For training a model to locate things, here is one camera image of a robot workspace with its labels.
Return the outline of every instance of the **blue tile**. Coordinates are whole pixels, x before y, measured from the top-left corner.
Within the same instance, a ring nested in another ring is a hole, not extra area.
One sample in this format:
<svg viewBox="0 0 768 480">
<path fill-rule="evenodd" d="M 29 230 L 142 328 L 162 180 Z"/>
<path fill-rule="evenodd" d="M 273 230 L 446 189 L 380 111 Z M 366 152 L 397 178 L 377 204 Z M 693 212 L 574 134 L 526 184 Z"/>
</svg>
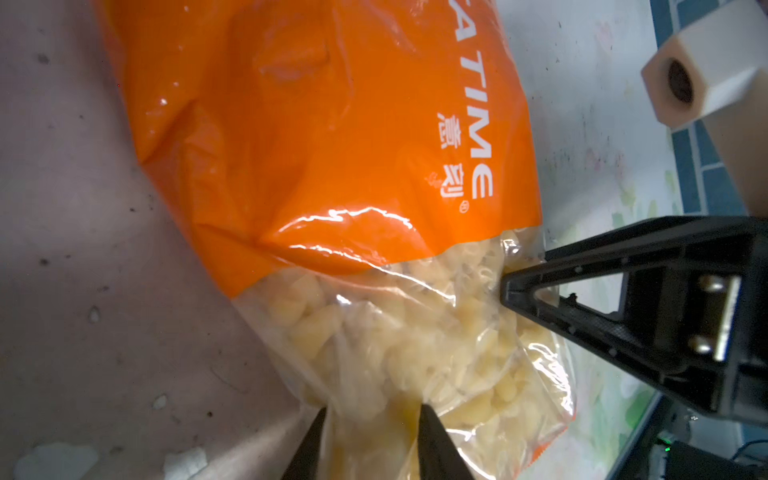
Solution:
<svg viewBox="0 0 768 480">
<path fill-rule="evenodd" d="M 710 215 L 746 215 L 744 205 L 725 167 L 705 170 L 701 175 Z"/>
<path fill-rule="evenodd" d="M 672 14 L 669 0 L 650 0 L 650 13 L 654 17 L 656 45 L 661 46 L 672 36 Z"/>
<path fill-rule="evenodd" d="M 717 154 L 717 150 L 715 150 L 715 146 L 710 135 L 707 133 L 707 129 L 704 127 L 704 123 L 698 120 L 694 125 L 696 127 L 696 143 L 699 144 L 701 165 L 716 164 L 720 161 L 720 156 Z"/>
<path fill-rule="evenodd" d="M 699 191 L 696 188 L 694 155 L 690 150 L 688 130 L 672 134 L 672 147 L 677 164 L 677 178 L 680 181 L 680 196 L 683 198 L 683 212 L 686 214 L 698 212 L 701 210 L 701 203 L 699 203 Z"/>
<path fill-rule="evenodd" d="M 686 28 L 699 18 L 720 6 L 717 0 L 685 0 L 677 4 L 677 17 L 680 28 Z"/>
</svg>

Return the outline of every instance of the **screw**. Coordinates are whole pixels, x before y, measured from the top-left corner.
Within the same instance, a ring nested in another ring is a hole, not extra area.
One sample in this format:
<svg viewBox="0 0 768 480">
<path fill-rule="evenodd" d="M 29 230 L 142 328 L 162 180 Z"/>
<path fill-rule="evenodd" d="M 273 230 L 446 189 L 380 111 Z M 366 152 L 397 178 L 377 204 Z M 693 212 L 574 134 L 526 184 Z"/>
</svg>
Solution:
<svg viewBox="0 0 768 480">
<path fill-rule="evenodd" d="M 688 346 L 699 355 L 706 355 L 712 351 L 712 344 L 703 335 L 693 335 L 688 339 Z"/>
<path fill-rule="evenodd" d="M 699 277 L 699 288 L 707 293 L 719 293 L 725 290 L 725 279 L 717 275 Z"/>
</svg>

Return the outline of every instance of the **orange packaging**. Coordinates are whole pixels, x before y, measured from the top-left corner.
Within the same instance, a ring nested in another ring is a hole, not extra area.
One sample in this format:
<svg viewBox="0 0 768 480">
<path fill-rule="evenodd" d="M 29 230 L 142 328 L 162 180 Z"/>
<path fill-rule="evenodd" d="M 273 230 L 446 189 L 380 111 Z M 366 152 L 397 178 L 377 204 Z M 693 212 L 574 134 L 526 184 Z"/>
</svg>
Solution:
<svg viewBox="0 0 768 480">
<path fill-rule="evenodd" d="M 104 0 L 136 152 L 219 287 L 539 225 L 487 0 Z"/>
<path fill-rule="evenodd" d="M 144 171 L 328 407 L 319 478 L 416 480 L 423 402 L 476 478 L 563 432 L 565 345 L 498 301 L 541 207 L 491 0 L 95 1 Z"/>
</svg>

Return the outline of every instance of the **white table surface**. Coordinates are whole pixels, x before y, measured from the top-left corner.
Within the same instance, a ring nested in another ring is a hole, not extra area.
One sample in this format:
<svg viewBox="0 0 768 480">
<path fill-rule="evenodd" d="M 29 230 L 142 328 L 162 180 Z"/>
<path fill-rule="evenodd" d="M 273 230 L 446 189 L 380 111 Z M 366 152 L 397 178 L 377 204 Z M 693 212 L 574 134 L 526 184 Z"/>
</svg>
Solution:
<svg viewBox="0 0 768 480">
<path fill-rule="evenodd" d="M 677 212 L 639 73 L 655 50 L 648 1 L 498 7 L 549 247 Z M 193 447 L 208 462 L 195 479 L 279 478 L 306 423 L 139 171 L 87 2 L 0 2 L 0 104 L 0 478 L 51 442 L 98 454 L 86 479 L 163 478 L 166 455 Z M 617 284 L 579 293 L 607 306 Z M 631 430 L 613 414 L 647 390 L 574 360 L 577 420 L 523 478 L 603 478 Z"/>
</svg>

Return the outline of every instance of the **clear plastic bag section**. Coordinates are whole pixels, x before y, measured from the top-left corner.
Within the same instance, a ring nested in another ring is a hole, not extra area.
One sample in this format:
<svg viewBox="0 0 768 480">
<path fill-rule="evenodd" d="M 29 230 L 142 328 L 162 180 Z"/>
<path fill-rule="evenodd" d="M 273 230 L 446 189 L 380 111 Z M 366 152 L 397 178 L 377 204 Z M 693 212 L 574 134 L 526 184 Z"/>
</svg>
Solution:
<svg viewBox="0 0 768 480">
<path fill-rule="evenodd" d="M 510 230 L 355 276 L 282 270 L 234 300 L 294 394 L 329 406 L 322 475 L 418 478 L 421 402 L 478 478 L 514 478 L 564 430 L 562 340 L 498 301 L 502 273 L 539 261 L 538 240 Z"/>
</svg>

